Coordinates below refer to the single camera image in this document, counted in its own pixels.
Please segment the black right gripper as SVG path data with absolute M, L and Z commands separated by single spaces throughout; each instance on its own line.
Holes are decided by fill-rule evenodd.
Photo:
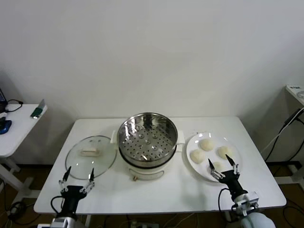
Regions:
M 244 190 L 238 182 L 240 176 L 238 170 L 239 165 L 236 164 L 234 160 L 230 158 L 227 154 L 225 154 L 225 156 L 230 165 L 233 167 L 233 170 L 224 171 L 223 163 L 219 161 L 212 162 L 210 159 L 208 159 L 209 172 L 212 178 L 216 181 L 219 181 L 220 183 L 226 184 L 232 197 L 238 197 L 240 195 L 246 194 L 247 191 Z

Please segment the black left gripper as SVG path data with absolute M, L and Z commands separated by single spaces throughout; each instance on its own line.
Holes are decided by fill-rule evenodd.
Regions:
M 71 171 L 71 166 L 65 172 L 63 178 L 59 180 L 61 196 L 64 199 L 64 204 L 60 212 L 61 216 L 74 216 L 80 200 L 84 198 L 84 193 L 89 193 L 95 186 L 94 168 L 88 176 L 88 183 L 82 186 L 66 185 L 67 179 Z

